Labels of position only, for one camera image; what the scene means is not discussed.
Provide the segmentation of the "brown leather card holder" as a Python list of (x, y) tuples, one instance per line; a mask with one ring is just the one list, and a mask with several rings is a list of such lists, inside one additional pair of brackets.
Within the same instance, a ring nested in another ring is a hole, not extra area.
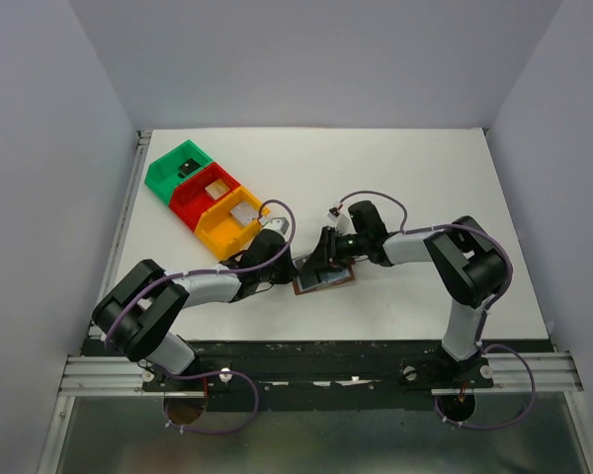
[(339, 272), (314, 272), (308, 273), (303, 269), (306, 256), (293, 259), (297, 270), (297, 275), (293, 280), (293, 290), (295, 295), (304, 295), (307, 293), (330, 288), (335, 285), (344, 284), (355, 279), (352, 267), (342, 269)]

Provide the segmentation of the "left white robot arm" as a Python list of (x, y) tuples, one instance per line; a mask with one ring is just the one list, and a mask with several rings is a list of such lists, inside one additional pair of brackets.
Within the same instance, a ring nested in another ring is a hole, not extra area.
[(130, 361), (146, 360), (165, 370), (179, 390), (200, 375), (196, 353), (170, 329), (179, 313), (208, 303), (234, 303), (262, 283), (288, 284), (297, 275), (282, 231), (264, 227), (249, 247), (207, 271), (168, 274), (151, 259), (136, 264), (97, 304), (92, 322), (105, 343)]

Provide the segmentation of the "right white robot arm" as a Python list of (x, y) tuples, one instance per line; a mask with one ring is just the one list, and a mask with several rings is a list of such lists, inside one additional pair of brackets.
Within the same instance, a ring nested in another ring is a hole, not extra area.
[(339, 273), (359, 257), (386, 268), (433, 264), (452, 298), (441, 342), (446, 355), (436, 360), (435, 374), (446, 386), (460, 385), (470, 376), (468, 361), (480, 353), (478, 343), (489, 309), (511, 284), (513, 266), (506, 252), (470, 216), (434, 227), (392, 232), (376, 206), (362, 200), (349, 207), (349, 217), (354, 231), (345, 234), (324, 227), (299, 272), (308, 277)]

